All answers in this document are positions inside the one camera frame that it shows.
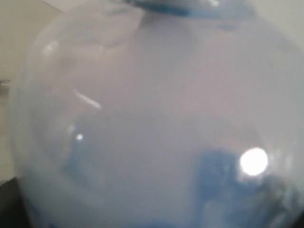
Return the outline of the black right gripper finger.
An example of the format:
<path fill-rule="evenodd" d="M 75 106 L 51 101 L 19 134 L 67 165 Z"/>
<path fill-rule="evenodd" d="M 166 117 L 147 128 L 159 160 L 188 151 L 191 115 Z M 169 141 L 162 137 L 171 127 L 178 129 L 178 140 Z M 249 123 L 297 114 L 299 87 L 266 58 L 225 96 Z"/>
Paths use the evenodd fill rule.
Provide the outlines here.
<path fill-rule="evenodd" d="M 16 178 L 0 183 L 0 228 L 30 228 Z"/>

